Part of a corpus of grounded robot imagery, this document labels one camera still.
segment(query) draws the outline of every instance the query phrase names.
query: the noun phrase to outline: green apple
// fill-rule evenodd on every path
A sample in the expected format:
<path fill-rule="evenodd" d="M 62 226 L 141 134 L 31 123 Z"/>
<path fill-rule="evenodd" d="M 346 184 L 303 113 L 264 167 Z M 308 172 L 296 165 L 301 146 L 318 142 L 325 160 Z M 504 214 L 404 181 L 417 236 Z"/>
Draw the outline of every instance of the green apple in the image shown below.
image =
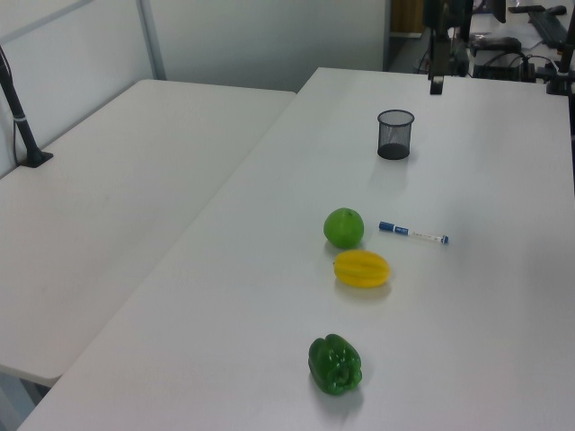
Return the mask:
<path fill-rule="evenodd" d="M 336 247 L 352 249 L 363 238 L 361 215 L 349 208 L 336 209 L 325 219 L 323 234 Z"/>

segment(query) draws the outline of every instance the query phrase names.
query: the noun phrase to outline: blue marker cap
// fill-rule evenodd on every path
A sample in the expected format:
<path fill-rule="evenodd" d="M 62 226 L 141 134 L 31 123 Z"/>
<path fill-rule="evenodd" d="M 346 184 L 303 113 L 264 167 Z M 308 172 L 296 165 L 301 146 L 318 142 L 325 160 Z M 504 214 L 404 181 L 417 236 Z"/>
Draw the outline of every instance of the blue marker cap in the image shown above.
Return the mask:
<path fill-rule="evenodd" d="M 395 224 L 393 224 L 393 223 L 379 222 L 379 230 L 380 231 L 393 232 L 394 228 L 395 228 Z"/>

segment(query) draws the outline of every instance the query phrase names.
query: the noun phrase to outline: white marker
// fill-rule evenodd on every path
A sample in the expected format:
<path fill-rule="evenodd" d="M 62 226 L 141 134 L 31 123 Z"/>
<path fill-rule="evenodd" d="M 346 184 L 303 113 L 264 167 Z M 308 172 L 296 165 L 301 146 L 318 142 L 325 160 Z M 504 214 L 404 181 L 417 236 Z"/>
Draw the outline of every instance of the white marker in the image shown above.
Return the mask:
<path fill-rule="evenodd" d="M 449 244 L 449 237 L 446 235 L 436 236 L 436 235 L 429 235 L 427 233 L 418 233 L 418 232 L 410 231 L 409 229 L 407 229 L 405 227 L 396 226 L 393 223 L 380 222 L 379 223 L 379 230 L 380 231 L 395 232 L 395 233 L 398 233 L 400 235 L 415 236 L 417 238 L 421 238 L 422 240 L 430 240 L 430 241 L 435 241 L 435 242 L 441 242 L 442 244 Z"/>

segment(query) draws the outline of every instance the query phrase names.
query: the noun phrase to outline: mesh pen holder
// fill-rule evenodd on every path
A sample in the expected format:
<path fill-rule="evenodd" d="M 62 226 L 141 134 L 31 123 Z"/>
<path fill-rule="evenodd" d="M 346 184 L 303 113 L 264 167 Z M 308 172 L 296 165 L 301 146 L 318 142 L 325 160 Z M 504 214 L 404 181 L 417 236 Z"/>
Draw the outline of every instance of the mesh pen holder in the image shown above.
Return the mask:
<path fill-rule="evenodd" d="M 379 140 L 377 153 L 388 160 L 410 155 L 411 123 L 415 120 L 407 110 L 386 110 L 377 116 Z"/>

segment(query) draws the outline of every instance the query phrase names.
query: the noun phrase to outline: white table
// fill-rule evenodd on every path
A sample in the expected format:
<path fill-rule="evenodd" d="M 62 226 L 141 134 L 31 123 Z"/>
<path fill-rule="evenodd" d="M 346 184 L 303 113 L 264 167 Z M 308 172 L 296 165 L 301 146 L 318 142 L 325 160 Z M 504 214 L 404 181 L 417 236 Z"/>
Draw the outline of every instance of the white table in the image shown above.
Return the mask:
<path fill-rule="evenodd" d="M 316 72 L 21 430 L 571 429 L 567 102 L 446 80 L 429 96 L 425 76 Z M 392 108 L 416 118 L 399 162 L 376 155 Z M 385 286 L 336 282 L 322 227 L 343 206 Z M 340 398 L 307 366 L 332 332 L 363 360 Z"/>
<path fill-rule="evenodd" d="M 0 371 L 52 385 L 295 97 L 143 81 L 0 180 Z"/>

